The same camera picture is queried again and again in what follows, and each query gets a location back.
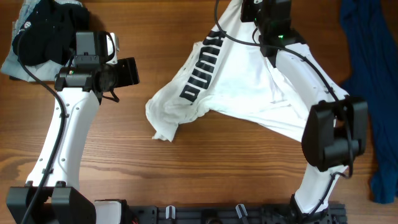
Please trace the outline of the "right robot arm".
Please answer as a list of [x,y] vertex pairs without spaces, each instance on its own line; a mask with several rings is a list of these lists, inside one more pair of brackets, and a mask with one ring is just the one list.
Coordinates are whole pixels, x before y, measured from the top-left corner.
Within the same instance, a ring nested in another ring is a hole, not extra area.
[[309,115],[301,146],[307,168],[288,205],[264,208],[286,223],[343,223],[345,207],[328,199],[339,178],[350,179],[354,160],[364,154],[368,104],[336,90],[291,26],[291,1],[243,1],[241,21],[259,31],[256,44],[273,68],[293,84]]

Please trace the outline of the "white Puma t-shirt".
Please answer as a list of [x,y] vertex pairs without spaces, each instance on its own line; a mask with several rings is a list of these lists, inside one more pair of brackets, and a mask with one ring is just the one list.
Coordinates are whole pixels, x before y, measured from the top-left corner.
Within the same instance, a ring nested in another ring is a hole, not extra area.
[[156,139],[172,141],[180,124],[213,110],[301,140],[309,108],[252,45],[255,27],[241,22],[241,5],[240,0],[229,3],[218,25],[193,45],[173,79],[147,102]]

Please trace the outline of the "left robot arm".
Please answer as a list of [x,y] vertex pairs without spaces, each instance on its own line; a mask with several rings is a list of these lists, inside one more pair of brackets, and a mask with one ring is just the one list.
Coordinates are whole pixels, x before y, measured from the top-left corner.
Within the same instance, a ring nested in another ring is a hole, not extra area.
[[11,187],[6,205],[16,223],[134,223],[125,200],[90,202],[79,191],[86,137],[104,93],[137,85],[134,58],[119,59],[118,38],[105,31],[76,33],[74,66],[55,75],[55,106],[42,151],[22,187]]

